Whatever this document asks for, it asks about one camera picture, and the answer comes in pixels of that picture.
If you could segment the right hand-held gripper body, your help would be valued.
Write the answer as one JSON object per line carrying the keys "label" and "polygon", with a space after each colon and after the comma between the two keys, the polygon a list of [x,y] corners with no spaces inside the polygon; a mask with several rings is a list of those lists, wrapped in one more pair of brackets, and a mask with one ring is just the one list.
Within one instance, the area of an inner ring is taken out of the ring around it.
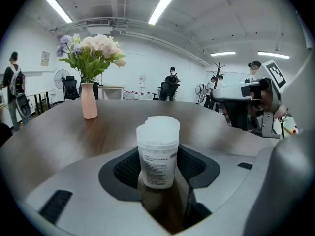
{"label": "right hand-held gripper body", "polygon": [[266,90],[272,93],[272,104],[269,110],[255,110],[252,106],[251,132],[264,138],[280,138],[274,131],[274,113],[282,105],[282,93],[287,87],[287,79],[274,60],[261,63],[261,67],[250,82],[259,82],[260,86],[254,91]]}

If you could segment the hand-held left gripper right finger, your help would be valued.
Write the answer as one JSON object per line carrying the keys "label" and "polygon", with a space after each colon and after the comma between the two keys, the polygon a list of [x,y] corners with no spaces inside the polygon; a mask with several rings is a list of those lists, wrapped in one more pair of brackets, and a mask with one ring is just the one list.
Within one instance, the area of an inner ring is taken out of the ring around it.
{"label": "hand-held left gripper right finger", "polygon": [[257,155],[180,145],[178,167],[188,184],[184,229],[176,236],[242,236],[257,197]]}

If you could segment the black coat rack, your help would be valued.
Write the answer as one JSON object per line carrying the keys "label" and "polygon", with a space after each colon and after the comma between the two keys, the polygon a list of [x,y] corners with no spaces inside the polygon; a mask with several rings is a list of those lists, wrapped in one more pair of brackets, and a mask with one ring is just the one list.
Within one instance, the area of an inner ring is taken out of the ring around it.
{"label": "black coat rack", "polygon": [[214,73],[214,75],[215,75],[215,83],[217,83],[218,79],[219,79],[219,76],[221,75],[221,69],[223,67],[225,67],[225,65],[221,65],[220,62],[218,62],[218,63],[214,62],[214,64],[215,64],[215,66],[217,68],[217,71]]}

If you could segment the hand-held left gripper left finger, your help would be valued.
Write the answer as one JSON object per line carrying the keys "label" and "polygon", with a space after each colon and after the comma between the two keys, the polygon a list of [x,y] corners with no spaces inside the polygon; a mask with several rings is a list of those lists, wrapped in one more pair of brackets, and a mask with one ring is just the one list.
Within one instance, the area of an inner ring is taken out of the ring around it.
{"label": "hand-held left gripper left finger", "polygon": [[40,211],[57,190],[72,193],[56,226],[76,236],[170,236],[139,201],[120,201],[101,186],[101,167],[124,154],[125,148],[72,163],[41,183],[24,199]]}

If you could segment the person's right forearm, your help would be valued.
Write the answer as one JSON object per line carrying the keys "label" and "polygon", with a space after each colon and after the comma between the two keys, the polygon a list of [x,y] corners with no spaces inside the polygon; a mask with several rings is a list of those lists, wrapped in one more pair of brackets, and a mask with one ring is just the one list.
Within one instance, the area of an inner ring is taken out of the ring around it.
{"label": "person's right forearm", "polygon": [[274,113],[274,119],[278,119],[282,117],[291,117],[291,116],[292,114],[285,104],[282,104],[281,106],[279,106],[278,110]]}

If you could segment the row of water jugs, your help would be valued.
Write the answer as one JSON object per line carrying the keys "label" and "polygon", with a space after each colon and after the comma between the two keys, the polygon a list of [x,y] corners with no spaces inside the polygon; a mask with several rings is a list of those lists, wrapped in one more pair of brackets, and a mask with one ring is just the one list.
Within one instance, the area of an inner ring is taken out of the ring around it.
{"label": "row of water jugs", "polygon": [[153,100],[153,94],[150,92],[127,91],[123,93],[124,100]]}

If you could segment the white plastic bottle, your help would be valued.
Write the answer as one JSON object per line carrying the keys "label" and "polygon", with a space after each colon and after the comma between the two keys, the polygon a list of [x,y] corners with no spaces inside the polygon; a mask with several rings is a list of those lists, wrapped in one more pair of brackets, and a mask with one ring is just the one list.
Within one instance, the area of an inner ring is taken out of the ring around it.
{"label": "white plastic bottle", "polygon": [[148,117],[136,128],[138,154],[144,184],[152,189],[173,185],[180,123],[169,116]]}

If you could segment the black office chair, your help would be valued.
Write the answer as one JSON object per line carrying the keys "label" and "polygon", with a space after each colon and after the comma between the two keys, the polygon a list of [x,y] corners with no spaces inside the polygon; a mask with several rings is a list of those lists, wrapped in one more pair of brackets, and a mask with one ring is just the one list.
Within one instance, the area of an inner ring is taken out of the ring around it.
{"label": "black office chair", "polygon": [[75,100],[80,97],[77,90],[77,80],[74,76],[66,76],[63,80],[63,91],[65,99]]}
{"label": "black office chair", "polygon": [[171,84],[168,82],[162,82],[160,87],[159,96],[156,93],[153,93],[153,100],[160,100],[160,101],[174,101],[174,95],[179,87],[179,83]]}

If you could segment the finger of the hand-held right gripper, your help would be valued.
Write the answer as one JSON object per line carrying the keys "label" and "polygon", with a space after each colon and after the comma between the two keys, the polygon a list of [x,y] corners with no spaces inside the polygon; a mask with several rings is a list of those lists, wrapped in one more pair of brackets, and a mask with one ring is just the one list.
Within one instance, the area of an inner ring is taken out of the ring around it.
{"label": "finger of the hand-held right gripper", "polygon": [[252,129],[252,105],[254,99],[251,93],[260,86],[259,82],[222,87],[211,92],[212,100],[220,105],[227,124],[242,130]]}

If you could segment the white table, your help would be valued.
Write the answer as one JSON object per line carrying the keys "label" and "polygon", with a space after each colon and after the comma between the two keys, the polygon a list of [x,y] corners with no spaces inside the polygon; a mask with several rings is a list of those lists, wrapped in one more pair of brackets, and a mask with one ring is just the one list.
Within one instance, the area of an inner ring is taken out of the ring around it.
{"label": "white table", "polygon": [[99,85],[98,86],[98,98],[100,100],[123,100],[124,98],[124,86],[121,85]]}

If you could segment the black pedestal fan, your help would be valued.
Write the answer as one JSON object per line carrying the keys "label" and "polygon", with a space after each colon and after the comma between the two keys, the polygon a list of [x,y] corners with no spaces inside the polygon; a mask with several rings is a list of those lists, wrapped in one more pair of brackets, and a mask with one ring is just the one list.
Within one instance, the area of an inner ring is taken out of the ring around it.
{"label": "black pedestal fan", "polygon": [[206,86],[204,84],[198,84],[195,88],[195,93],[197,94],[196,104],[202,104],[206,98]]}
{"label": "black pedestal fan", "polygon": [[67,76],[69,76],[69,72],[64,69],[57,71],[54,76],[55,87],[63,90],[64,100],[65,100],[64,81],[66,80]]}

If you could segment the long ceiling light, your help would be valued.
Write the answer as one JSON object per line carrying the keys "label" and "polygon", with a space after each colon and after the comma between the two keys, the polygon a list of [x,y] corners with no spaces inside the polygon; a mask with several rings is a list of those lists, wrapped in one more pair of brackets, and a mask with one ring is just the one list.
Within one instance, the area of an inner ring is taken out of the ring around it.
{"label": "long ceiling light", "polygon": [[210,53],[210,55],[212,57],[235,55],[235,54],[236,54],[235,51],[225,51],[225,52]]}
{"label": "long ceiling light", "polygon": [[66,11],[61,7],[61,5],[57,2],[57,0],[46,0],[46,1],[67,24],[72,23],[72,19],[66,13]]}
{"label": "long ceiling light", "polygon": [[168,5],[172,2],[173,0],[160,0],[156,8],[154,9],[148,24],[150,25],[155,25],[164,12],[164,10],[168,7]]}
{"label": "long ceiling light", "polygon": [[264,52],[258,51],[258,55],[260,56],[268,56],[268,57],[277,57],[282,59],[290,59],[289,55],[279,54],[279,53],[272,53],[272,52]]}

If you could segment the pink ribbed vase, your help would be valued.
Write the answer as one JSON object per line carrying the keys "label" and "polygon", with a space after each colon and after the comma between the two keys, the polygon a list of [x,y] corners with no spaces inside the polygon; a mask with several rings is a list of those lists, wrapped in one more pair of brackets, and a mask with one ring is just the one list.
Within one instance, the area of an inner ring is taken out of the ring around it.
{"label": "pink ribbed vase", "polygon": [[93,92],[93,83],[81,83],[81,106],[85,119],[94,119],[98,116],[96,99]]}

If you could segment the pastel artificial flower bouquet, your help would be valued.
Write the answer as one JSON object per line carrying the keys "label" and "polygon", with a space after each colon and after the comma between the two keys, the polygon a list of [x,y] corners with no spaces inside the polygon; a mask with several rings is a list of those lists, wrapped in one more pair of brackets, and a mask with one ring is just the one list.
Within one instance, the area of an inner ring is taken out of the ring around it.
{"label": "pastel artificial flower bouquet", "polygon": [[126,65],[122,43],[111,36],[98,34],[81,39],[79,34],[64,35],[56,49],[56,55],[78,71],[81,83],[92,83],[111,64],[117,67]]}

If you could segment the black-legged side table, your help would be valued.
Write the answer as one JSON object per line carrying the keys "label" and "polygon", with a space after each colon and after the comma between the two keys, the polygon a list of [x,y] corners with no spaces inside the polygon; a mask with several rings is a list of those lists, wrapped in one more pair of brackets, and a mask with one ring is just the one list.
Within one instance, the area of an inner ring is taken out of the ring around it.
{"label": "black-legged side table", "polygon": [[36,115],[40,115],[45,112],[45,110],[51,109],[51,97],[55,94],[54,89],[43,91],[40,93],[35,93],[29,95],[27,98],[29,104]]}

